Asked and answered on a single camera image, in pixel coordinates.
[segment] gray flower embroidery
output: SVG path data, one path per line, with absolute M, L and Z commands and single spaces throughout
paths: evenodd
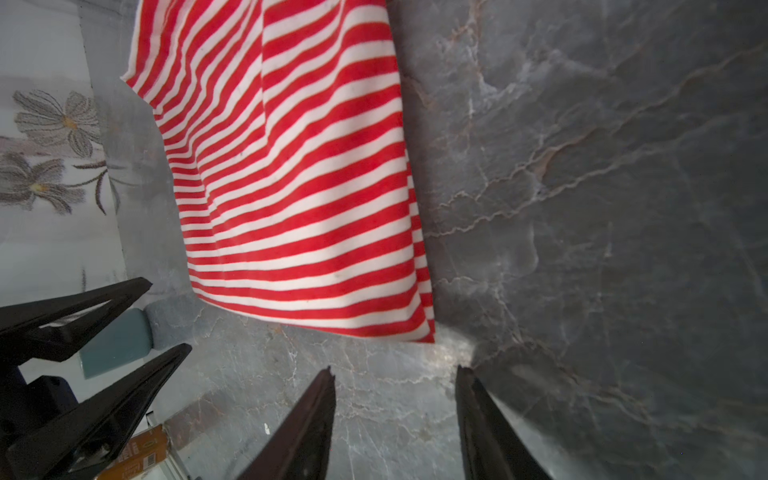
M 81 203 L 85 190 L 61 184 L 63 173 L 61 159 L 31 167 L 20 154 L 6 153 L 0 158 L 0 203 L 31 210 L 35 199 L 41 198 L 51 202 L 57 214 L 71 214 L 70 204 Z
M 16 126 L 36 144 L 50 147 L 69 143 L 78 156 L 90 157 L 91 142 L 101 143 L 92 98 L 72 91 L 62 107 L 52 95 L 34 90 L 27 95 L 16 91 L 13 99 L 26 110 L 15 115 Z

